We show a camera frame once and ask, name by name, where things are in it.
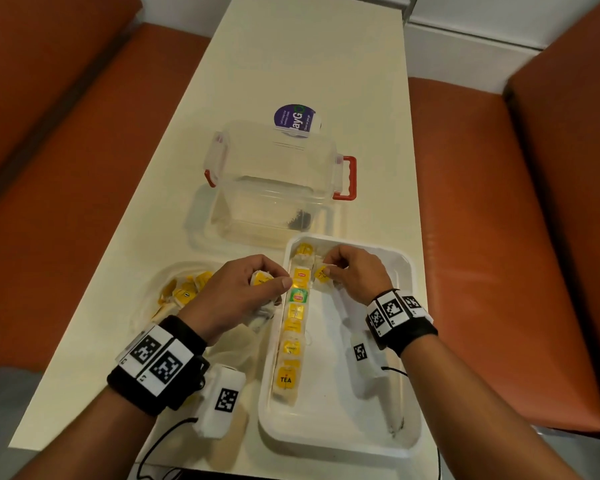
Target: grey floor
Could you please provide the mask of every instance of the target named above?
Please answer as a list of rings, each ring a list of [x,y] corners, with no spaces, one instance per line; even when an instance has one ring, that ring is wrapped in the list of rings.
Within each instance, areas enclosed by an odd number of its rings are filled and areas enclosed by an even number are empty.
[[[0,367],[0,480],[12,478],[35,455],[31,451],[8,448],[8,444],[40,377],[32,372]],[[541,432],[547,443],[585,480],[600,480],[600,440],[544,429]],[[442,472],[442,478],[452,480],[444,465]],[[166,469],[151,468],[148,473],[160,479]],[[134,469],[129,478],[135,476]]]

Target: black wristband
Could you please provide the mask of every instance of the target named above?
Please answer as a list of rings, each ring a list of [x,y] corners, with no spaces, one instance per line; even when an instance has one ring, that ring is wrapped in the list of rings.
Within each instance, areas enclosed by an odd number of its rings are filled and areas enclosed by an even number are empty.
[[[142,335],[132,342],[131,346],[126,350],[127,354],[120,360],[119,366],[113,369],[107,377],[107,383],[113,390],[150,416],[158,416],[167,406],[173,410],[178,409],[188,396],[204,386],[203,375],[209,367],[209,363],[201,357],[207,343],[196,332],[190,329],[186,323],[176,316],[171,315],[165,318],[158,326],[167,331],[168,336],[172,336],[173,338],[166,344],[159,344],[161,348],[152,350],[150,358],[146,363],[143,363],[143,371],[150,369],[152,363],[155,363],[161,357],[163,351],[167,350],[166,353],[168,353],[168,346],[174,340],[181,343],[182,346],[186,347],[193,354],[193,357],[188,355],[191,358],[184,363],[180,370],[176,370],[172,377],[165,378],[165,374],[161,375],[159,379],[163,383],[166,383],[166,387],[158,395],[154,395],[142,384],[143,378],[141,374],[131,375],[131,373],[121,367],[127,355],[129,353],[133,354],[136,347],[142,345]],[[173,355],[171,359],[179,362]]]
[[[433,320],[417,300],[396,288],[376,296],[367,307],[367,325],[380,349],[400,355],[415,339],[437,335]]]

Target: table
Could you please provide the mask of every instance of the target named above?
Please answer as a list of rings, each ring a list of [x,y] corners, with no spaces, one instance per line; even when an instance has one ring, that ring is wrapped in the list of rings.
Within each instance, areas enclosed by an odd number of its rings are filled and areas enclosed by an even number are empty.
[[[233,0],[165,131],[80,305],[11,441],[41,450],[101,391],[131,339],[139,290],[176,262],[259,251],[208,236],[215,190],[203,160],[231,120],[272,123],[277,108],[304,104],[323,134],[358,159],[358,198],[340,206],[335,235],[403,250],[426,302],[420,214],[400,11],[355,0]],[[282,261],[281,250],[267,254]],[[281,479],[433,479],[429,430],[410,461],[278,444],[261,431],[263,354],[254,360],[227,437],[180,431],[150,463]],[[179,412],[160,417],[149,444]]]

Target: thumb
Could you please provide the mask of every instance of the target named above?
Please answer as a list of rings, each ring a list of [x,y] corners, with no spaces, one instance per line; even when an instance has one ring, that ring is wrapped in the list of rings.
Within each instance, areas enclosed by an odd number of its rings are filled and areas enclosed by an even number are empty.
[[[257,308],[286,293],[291,288],[291,284],[293,284],[291,278],[282,276],[280,278],[273,278],[261,285],[252,286],[251,293],[249,294],[249,302],[254,308]]]
[[[327,266],[324,273],[333,281],[343,283],[347,279],[347,270],[338,266]]]

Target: person's left hand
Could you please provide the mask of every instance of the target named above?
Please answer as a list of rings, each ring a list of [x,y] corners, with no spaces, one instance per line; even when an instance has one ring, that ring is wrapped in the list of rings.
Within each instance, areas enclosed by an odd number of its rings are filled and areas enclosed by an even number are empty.
[[[250,286],[251,275],[258,270],[270,273],[274,279]],[[225,263],[178,316],[213,345],[225,331],[239,325],[248,313],[286,293],[291,284],[289,273],[262,254],[236,259]]]

